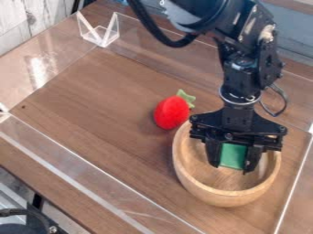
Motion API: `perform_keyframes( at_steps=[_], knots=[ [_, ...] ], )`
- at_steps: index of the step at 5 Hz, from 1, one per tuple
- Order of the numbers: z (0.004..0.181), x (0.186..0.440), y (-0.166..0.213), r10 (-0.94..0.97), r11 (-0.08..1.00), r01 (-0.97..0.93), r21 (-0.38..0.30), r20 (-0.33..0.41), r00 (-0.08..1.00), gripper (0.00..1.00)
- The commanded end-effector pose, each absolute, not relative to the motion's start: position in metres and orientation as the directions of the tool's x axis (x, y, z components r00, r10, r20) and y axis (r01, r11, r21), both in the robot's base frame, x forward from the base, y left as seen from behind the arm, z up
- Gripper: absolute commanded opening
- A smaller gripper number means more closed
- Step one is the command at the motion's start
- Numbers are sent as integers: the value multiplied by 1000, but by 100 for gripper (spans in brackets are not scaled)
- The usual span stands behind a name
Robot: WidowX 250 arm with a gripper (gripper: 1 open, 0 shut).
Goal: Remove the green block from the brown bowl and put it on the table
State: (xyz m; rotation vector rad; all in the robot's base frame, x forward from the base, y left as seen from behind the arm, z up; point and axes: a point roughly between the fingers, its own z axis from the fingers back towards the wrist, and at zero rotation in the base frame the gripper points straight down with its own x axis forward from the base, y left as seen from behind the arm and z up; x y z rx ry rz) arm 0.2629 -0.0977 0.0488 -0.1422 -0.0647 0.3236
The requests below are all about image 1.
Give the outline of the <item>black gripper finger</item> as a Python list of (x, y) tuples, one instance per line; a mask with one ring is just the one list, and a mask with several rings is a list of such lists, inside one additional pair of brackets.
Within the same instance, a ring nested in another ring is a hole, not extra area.
[(212, 166), (221, 165), (221, 148), (223, 143), (212, 138), (207, 138), (207, 158)]
[(253, 145), (248, 148), (244, 164), (244, 174), (255, 171), (264, 154), (264, 146)]

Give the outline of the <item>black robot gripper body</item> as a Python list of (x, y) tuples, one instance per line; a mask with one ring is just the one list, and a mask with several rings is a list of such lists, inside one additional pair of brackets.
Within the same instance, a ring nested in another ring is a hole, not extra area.
[(224, 107), (219, 111), (191, 117), (191, 137), (203, 142), (207, 138), (245, 146), (263, 145), (266, 150), (280, 151), (288, 128), (267, 120), (253, 109)]

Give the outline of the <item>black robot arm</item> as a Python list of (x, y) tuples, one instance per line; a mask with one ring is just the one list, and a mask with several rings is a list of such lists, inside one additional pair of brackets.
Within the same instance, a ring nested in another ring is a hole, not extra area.
[(168, 18), (185, 37), (173, 40), (158, 27), (141, 0), (128, 0), (144, 27), (171, 48), (184, 48), (205, 34), (216, 40), (224, 71), (224, 107), (191, 117), (191, 137), (207, 145), (207, 160), (223, 166), (224, 157), (243, 151), (240, 169), (252, 172), (270, 151), (283, 148), (288, 128), (256, 111), (263, 92), (286, 92), (276, 84), (284, 62), (278, 53), (278, 24), (260, 0), (163, 0)]

